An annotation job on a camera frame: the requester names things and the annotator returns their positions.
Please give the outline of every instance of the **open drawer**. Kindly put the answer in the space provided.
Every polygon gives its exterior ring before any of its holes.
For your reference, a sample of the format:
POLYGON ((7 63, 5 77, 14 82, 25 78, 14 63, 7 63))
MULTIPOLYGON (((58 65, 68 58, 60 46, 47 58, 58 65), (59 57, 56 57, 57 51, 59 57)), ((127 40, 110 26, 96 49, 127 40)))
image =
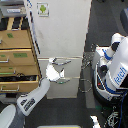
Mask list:
POLYGON ((39 77, 31 78, 24 81, 10 81, 0 82, 0 93, 16 93, 16 92, 30 92, 38 87, 39 77))
POLYGON ((18 75, 38 75, 38 70, 36 65, 28 66, 9 66, 9 67, 0 67, 0 77, 3 76, 18 76, 18 75))

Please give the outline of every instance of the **label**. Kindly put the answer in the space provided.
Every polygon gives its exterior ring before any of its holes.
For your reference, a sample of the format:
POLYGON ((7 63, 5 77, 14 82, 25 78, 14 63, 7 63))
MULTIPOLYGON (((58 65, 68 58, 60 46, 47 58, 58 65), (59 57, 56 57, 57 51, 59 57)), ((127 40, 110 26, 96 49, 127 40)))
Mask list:
POLYGON ((7 33, 8 38, 13 38, 12 33, 7 33))
POLYGON ((9 67, 9 69, 13 69, 12 67, 9 67))
POLYGON ((25 58, 28 57, 27 53, 13 53, 14 58, 25 58))
POLYGON ((114 81, 116 82, 116 84, 121 85, 126 74, 127 70, 124 67, 120 67, 119 72, 117 73, 116 77, 114 77, 114 81))
POLYGON ((20 9, 7 9, 8 13, 20 13, 20 9))
POLYGON ((6 57, 5 55, 0 55, 0 57, 6 57))

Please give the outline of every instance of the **robot body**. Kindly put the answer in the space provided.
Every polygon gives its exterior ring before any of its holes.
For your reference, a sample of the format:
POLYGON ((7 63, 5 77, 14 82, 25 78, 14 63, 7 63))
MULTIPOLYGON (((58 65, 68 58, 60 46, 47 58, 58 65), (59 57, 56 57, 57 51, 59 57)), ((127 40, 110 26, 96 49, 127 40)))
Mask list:
POLYGON ((128 37, 116 33, 110 47, 96 47, 92 69, 97 95, 107 102, 117 102, 127 89, 128 37))

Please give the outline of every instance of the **green sign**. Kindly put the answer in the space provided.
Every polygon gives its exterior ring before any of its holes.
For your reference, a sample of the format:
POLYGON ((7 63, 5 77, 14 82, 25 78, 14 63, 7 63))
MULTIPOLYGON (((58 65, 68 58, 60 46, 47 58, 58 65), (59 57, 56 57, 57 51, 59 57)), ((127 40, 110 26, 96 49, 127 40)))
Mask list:
POLYGON ((13 69, 12 67, 9 67, 9 69, 13 69))
POLYGON ((14 58, 25 58, 28 57, 27 53, 13 53, 14 58))
POLYGON ((13 38, 12 33, 7 33, 8 38, 13 38))
POLYGON ((42 13, 44 13, 45 10, 46 10, 46 7, 45 7, 44 5, 41 5, 41 7, 40 7, 40 11, 42 11, 42 13))
POLYGON ((1 57, 6 57, 5 55, 0 55, 1 57))

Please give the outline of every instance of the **wooden cabinet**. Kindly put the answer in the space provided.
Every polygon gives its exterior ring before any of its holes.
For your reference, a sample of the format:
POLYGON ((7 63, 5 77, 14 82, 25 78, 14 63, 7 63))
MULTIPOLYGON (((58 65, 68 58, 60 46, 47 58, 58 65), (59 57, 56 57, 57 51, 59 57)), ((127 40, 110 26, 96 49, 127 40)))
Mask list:
POLYGON ((38 86, 38 61, 29 29, 20 28, 22 21, 12 30, 14 18, 9 18, 7 30, 0 31, 0 93, 30 92, 38 86))

